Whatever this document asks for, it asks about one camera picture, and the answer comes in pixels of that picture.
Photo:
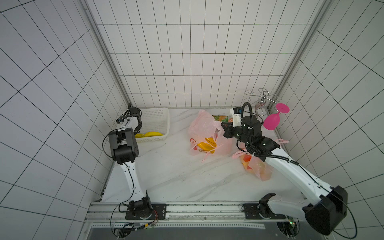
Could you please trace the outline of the pink plastic bag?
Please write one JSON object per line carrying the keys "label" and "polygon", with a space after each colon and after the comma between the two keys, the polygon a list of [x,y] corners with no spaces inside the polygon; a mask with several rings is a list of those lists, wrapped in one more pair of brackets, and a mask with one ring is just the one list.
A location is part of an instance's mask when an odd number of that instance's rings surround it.
{"label": "pink plastic bag", "polygon": [[[201,154],[204,162],[209,156],[225,156],[233,152],[233,139],[224,137],[224,129],[221,122],[215,121],[213,115],[205,110],[200,110],[198,116],[192,121],[188,129],[190,141],[190,154],[192,156]],[[205,138],[214,138],[217,147],[213,154],[200,152],[197,144],[204,142]]]}
{"label": "pink plastic bag", "polygon": [[[237,152],[235,152],[232,155],[232,158],[235,159],[235,160],[239,160],[241,162],[240,156],[242,156],[242,155],[250,155],[250,154],[245,152],[246,148],[245,148],[245,144],[244,143],[240,143],[240,149],[241,150],[238,150]],[[251,156],[251,157],[252,158],[251,158],[251,161],[249,163],[249,166],[251,168],[253,168],[253,171],[248,172],[248,173],[250,173],[252,175],[255,175],[261,181],[268,181],[271,178],[271,176],[272,176],[273,167],[268,165],[267,163],[263,162],[258,157],[253,157],[253,156]]]}

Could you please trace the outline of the yellow banana bunch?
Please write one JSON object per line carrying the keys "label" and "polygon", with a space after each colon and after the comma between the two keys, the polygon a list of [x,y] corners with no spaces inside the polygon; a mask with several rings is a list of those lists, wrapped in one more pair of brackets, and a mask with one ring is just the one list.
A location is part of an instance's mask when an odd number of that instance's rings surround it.
{"label": "yellow banana bunch", "polygon": [[252,158],[252,157],[251,157],[250,155],[242,155],[242,156],[240,156],[241,163],[242,163],[244,169],[245,169],[247,172],[251,172],[251,171],[253,171],[253,168],[251,168],[251,167],[249,166],[249,163],[250,163],[250,161],[251,161],[251,158]]}
{"label": "yellow banana bunch", "polygon": [[197,149],[200,152],[206,152],[209,154],[213,154],[217,147],[217,143],[214,138],[205,138],[204,142],[200,142],[197,144]]}

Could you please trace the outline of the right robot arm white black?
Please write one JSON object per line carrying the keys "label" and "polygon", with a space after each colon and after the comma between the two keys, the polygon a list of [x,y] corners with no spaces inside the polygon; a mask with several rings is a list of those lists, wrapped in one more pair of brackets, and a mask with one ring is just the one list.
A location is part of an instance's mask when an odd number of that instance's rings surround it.
{"label": "right robot arm white black", "polygon": [[263,136],[262,123],[253,114],[250,103],[231,109],[232,123],[222,123],[224,137],[245,145],[239,150],[259,158],[285,176],[302,193],[296,198],[269,193],[258,202],[257,213],[263,219],[284,215],[305,220],[316,232],[328,236],[351,210],[348,193],[332,187],[294,161],[274,140]]}

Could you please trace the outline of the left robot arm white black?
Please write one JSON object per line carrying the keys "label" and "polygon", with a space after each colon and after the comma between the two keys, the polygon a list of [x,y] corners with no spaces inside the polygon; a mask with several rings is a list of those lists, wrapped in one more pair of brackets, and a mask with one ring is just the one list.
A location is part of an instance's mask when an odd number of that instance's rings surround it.
{"label": "left robot arm white black", "polygon": [[130,190],[129,198],[120,205],[127,206],[127,212],[132,216],[144,220],[152,216],[153,207],[148,192],[140,184],[137,170],[139,146],[136,134],[142,128],[141,116],[142,110],[129,104],[116,119],[118,127],[106,134],[103,141],[109,142],[110,146],[110,153],[104,154],[121,167]]}

